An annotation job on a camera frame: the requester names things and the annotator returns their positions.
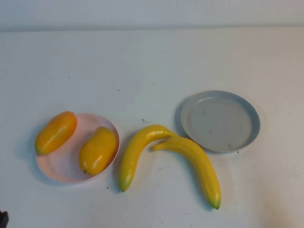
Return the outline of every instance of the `black object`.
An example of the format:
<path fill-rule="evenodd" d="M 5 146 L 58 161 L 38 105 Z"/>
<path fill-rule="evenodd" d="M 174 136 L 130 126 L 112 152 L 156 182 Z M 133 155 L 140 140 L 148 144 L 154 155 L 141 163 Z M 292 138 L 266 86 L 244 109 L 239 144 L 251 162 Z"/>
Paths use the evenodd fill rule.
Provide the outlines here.
<path fill-rule="evenodd" d="M 0 211 L 0 228 L 6 228 L 7 224 L 9 222 L 9 214 L 5 212 Z"/>

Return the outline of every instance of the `round plate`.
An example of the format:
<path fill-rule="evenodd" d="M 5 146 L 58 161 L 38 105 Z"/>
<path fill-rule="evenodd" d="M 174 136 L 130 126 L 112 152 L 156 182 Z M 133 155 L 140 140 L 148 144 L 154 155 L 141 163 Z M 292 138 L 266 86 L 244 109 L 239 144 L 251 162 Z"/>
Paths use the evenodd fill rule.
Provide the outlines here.
<path fill-rule="evenodd" d="M 206 91 L 190 97 L 181 123 L 188 136 L 205 150 L 233 152 L 257 137 L 260 119 L 244 98 L 225 91 Z"/>
<path fill-rule="evenodd" d="M 116 136 L 116 149 L 105 169 L 117 156 L 119 149 L 119 135 L 117 129 L 109 120 L 94 114 L 76 114 L 76 118 L 76 130 L 68 141 L 66 141 L 59 149 L 48 155 L 36 156 L 36 161 L 41 171 L 55 181 L 75 183 L 94 177 L 82 172 L 78 165 L 78 155 L 83 144 L 93 135 L 94 131 L 99 126 L 109 128 Z"/>

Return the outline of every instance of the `dirt speck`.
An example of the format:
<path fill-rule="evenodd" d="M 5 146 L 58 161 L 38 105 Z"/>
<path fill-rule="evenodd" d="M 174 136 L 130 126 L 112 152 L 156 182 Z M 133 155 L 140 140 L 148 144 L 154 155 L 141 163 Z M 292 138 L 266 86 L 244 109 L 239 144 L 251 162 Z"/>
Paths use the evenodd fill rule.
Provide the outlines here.
<path fill-rule="evenodd" d="M 206 107 L 204 106 L 204 107 L 203 107 L 203 111 L 201 111 L 201 113 L 202 113 L 203 115 L 206 115 L 205 109 L 206 109 Z"/>
<path fill-rule="evenodd" d="M 157 168 L 157 170 L 163 170 L 163 169 L 166 169 L 166 168 L 169 168 L 169 167 L 171 167 L 171 166 L 167 165 L 167 166 L 164 166 L 164 167 L 159 167 L 159 168 Z"/>
<path fill-rule="evenodd" d="M 229 143 L 229 144 L 227 145 L 227 149 L 228 149 L 228 150 L 233 150 L 232 143 Z"/>

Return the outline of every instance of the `yellow mango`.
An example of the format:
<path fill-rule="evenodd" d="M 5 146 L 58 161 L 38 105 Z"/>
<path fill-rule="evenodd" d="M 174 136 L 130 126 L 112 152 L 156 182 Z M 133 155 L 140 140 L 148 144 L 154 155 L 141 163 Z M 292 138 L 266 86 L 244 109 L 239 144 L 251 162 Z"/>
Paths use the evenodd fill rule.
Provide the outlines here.
<path fill-rule="evenodd" d="M 98 127 L 80 149 L 78 160 L 80 168 L 90 175 L 99 174 L 112 158 L 115 148 L 114 133 L 104 126 Z"/>

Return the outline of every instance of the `gray plate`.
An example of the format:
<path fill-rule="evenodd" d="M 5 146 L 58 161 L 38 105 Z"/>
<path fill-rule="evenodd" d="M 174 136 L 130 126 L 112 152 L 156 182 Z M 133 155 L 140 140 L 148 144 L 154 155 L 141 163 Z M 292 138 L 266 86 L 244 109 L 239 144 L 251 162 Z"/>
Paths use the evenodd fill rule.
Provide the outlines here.
<path fill-rule="evenodd" d="M 191 139 L 212 152 L 239 150 L 260 131 L 260 119 L 248 101 L 217 90 L 190 97 L 182 108 L 181 123 Z"/>

